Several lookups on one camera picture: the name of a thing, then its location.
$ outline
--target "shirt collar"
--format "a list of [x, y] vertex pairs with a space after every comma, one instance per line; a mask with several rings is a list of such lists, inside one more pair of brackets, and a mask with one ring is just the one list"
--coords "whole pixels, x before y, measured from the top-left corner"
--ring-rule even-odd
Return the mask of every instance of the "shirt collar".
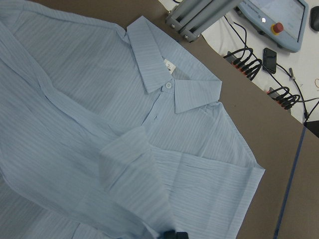
[[221, 81], [167, 34], [141, 16], [127, 28], [132, 50], [148, 93], [172, 80], [163, 58], [191, 80], [175, 80], [175, 113], [219, 100]]

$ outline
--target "shirt button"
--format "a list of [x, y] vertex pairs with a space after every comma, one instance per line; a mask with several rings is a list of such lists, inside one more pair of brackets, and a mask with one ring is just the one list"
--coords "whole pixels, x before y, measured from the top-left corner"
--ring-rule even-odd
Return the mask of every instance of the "shirt button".
[[167, 82], [167, 83], [165, 84], [165, 87], [166, 87], [167, 89], [170, 89], [170, 88], [171, 88], [171, 82]]

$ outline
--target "red button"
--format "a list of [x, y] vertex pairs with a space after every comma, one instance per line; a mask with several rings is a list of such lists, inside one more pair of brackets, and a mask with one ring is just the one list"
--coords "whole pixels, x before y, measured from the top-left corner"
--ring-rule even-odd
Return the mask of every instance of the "red button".
[[275, 25], [273, 25], [273, 30], [278, 34], [284, 30], [284, 26], [280, 22], [277, 22]]

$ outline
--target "smartphone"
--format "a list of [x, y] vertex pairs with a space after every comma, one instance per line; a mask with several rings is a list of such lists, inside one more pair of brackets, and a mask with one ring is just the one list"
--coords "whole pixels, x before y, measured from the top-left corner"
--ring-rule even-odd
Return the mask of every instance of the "smartphone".
[[265, 48], [263, 52], [263, 70], [272, 74], [276, 73], [277, 53], [269, 48]]

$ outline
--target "shirt label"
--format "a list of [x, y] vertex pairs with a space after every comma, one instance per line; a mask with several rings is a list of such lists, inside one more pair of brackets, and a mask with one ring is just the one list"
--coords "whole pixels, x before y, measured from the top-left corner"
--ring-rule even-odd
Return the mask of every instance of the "shirt label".
[[166, 67], [168, 68], [168, 71], [170, 72], [170, 74], [173, 73], [173, 71], [175, 70], [176, 66], [171, 63], [170, 61], [168, 61], [167, 59], [164, 60], [164, 63], [166, 65]]

